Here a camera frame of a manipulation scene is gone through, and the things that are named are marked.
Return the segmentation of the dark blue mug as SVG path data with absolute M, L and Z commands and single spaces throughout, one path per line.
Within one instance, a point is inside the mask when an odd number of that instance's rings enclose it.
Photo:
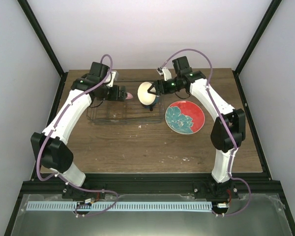
M 158 102 L 159 102 L 159 96 L 156 96 L 154 101 L 151 104 L 149 105 L 142 104 L 142 107 L 145 109 L 149 109 L 152 112 Z

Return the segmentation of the cream upturned bowl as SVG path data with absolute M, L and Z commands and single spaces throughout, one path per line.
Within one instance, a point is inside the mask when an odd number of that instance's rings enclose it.
M 138 99 L 144 105 L 151 104 L 156 97 L 155 95 L 148 93 L 148 88 L 150 87 L 150 85 L 150 82 L 143 82 L 139 85 L 137 90 Z

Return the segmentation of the pink plastic bear plate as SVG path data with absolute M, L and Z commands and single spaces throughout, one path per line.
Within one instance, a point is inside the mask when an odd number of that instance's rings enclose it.
M 127 99 L 132 99 L 132 98 L 133 98 L 133 95 L 132 95 L 131 93 L 128 92 L 128 93 L 127 93 L 127 96 L 126 96 L 126 100 L 127 100 Z

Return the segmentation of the red plate with teal flower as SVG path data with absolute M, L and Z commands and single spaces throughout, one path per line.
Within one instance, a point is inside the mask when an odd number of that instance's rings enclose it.
M 187 100 L 172 103 L 165 112 L 168 127 L 182 135 L 195 134 L 205 124 L 205 114 L 195 103 Z

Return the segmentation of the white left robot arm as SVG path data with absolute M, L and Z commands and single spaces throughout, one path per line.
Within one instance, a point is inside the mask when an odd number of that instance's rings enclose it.
M 73 186 L 73 192 L 79 198 L 84 199 L 90 194 L 91 187 L 85 183 L 86 174 L 74 164 L 67 143 L 77 121 L 95 99 L 124 101 L 129 98 L 125 88 L 115 84 L 117 79 L 115 70 L 104 76 L 85 74 L 77 78 L 55 118 L 41 133 L 33 133 L 30 141 L 40 181 L 59 177 Z

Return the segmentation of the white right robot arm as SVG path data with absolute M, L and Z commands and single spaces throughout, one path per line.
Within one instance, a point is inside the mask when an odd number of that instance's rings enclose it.
M 216 148 L 215 163 L 211 175 L 215 182 L 208 187 L 209 194 L 214 198 L 220 198 L 226 193 L 224 182 L 232 179 L 233 158 L 245 139 L 245 128 L 235 133 L 229 127 L 228 118 L 238 118 L 240 124 L 245 125 L 245 114 L 242 109 L 235 110 L 228 104 L 209 84 L 201 71 L 190 71 L 185 74 L 177 74 L 171 77 L 170 71 L 166 68 L 160 75 L 164 79 L 153 83 L 144 82 L 138 88 L 139 101 L 151 107 L 162 94 L 171 94 L 185 89 L 206 108 L 215 121 L 211 133 L 211 141 Z

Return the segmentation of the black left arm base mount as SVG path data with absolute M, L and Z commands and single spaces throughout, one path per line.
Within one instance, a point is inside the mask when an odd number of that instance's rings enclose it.
M 82 188 L 89 189 L 89 190 L 102 190 L 106 189 L 105 183 L 94 183 L 89 182 L 85 183 Z M 93 193 L 93 192 L 86 192 L 83 190 L 78 190 L 70 185 L 65 185 L 64 183 L 61 185 L 62 187 L 62 198 L 63 199 L 73 199 L 77 201 L 83 201 L 89 198 L 95 199 L 103 199 L 105 197 L 105 193 Z

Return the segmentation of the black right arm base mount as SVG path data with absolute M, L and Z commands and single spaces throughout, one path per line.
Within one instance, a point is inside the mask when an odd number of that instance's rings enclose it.
M 212 177 L 197 180 L 193 183 L 194 193 L 197 198 L 213 200 L 238 199 L 238 193 L 234 191 L 235 185 L 231 180 L 223 183 L 216 182 Z

